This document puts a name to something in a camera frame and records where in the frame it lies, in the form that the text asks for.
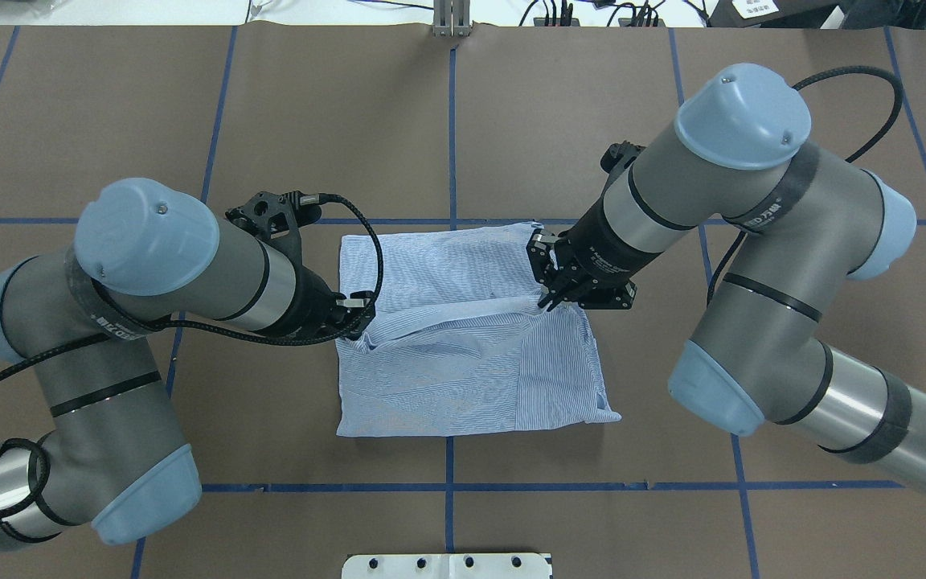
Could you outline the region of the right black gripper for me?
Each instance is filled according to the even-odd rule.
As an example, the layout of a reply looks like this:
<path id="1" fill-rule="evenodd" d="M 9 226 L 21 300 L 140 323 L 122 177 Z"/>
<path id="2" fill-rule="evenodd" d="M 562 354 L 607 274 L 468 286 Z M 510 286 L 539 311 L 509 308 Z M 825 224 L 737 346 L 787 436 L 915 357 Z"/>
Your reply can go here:
<path id="1" fill-rule="evenodd" d="M 537 307 L 553 311 L 565 302 L 585 310 L 628 310 L 637 287 L 638 250 L 608 224 L 605 209 L 592 207 L 558 236 L 534 230 L 527 242 L 533 278 L 543 286 Z"/>

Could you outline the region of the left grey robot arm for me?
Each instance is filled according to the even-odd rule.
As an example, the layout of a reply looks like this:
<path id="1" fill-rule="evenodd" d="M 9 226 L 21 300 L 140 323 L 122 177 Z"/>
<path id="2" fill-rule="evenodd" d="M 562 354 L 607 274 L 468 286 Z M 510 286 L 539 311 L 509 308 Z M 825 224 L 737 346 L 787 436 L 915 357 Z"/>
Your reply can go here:
<path id="1" fill-rule="evenodd" d="M 194 329 L 269 346 L 359 337 L 381 293 L 340 294 L 302 263 L 299 228 L 341 195 L 262 191 L 214 214 L 122 179 L 73 242 L 0 273 L 0 382 L 33 369 L 54 429 L 0 442 L 0 554 L 89 525 L 109 545 L 175 523 L 202 497 L 194 451 L 148 343 Z"/>

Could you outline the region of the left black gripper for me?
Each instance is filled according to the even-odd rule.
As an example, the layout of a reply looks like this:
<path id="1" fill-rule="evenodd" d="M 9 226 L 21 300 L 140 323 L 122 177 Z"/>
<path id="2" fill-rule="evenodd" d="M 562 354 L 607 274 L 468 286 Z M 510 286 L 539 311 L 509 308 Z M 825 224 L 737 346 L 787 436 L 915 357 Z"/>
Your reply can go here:
<path id="1" fill-rule="evenodd" d="M 288 309 L 269 327 L 273 339 L 309 340 L 337 336 L 356 340 L 375 318 L 375 292 L 341 294 L 318 274 L 295 267 L 295 289 Z"/>

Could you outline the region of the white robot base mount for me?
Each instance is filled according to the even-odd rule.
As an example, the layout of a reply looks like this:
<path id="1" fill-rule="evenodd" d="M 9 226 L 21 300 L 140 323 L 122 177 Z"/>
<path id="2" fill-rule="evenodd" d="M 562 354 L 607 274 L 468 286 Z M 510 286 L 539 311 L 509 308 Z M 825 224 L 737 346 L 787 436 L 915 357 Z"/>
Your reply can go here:
<path id="1" fill-rule="evenodd" d="M 551 554 L 471 552 L 357 554 L 342 578 L 554 578 Z"/>

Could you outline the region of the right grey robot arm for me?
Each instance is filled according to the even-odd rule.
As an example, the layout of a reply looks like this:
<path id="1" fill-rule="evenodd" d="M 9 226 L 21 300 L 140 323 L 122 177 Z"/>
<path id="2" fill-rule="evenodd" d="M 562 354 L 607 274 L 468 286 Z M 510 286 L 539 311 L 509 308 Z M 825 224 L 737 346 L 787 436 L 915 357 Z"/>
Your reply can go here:
<path id="1" fill-rule="evenodd" d="M 628 309 L 633 275 L 720 216 L 742 243 L 683 346 L 672 398 L 740 437 L 786 426 L 926 494 L 926 393 L 814 335 L 846 280 L 905 254 L 916 212 L 811 129 L 800 85 L 753 63 L 721 70 L 653 142 L 603 154 L 608 179 L 573 227 L 533 231 L 539 306 Z"/>

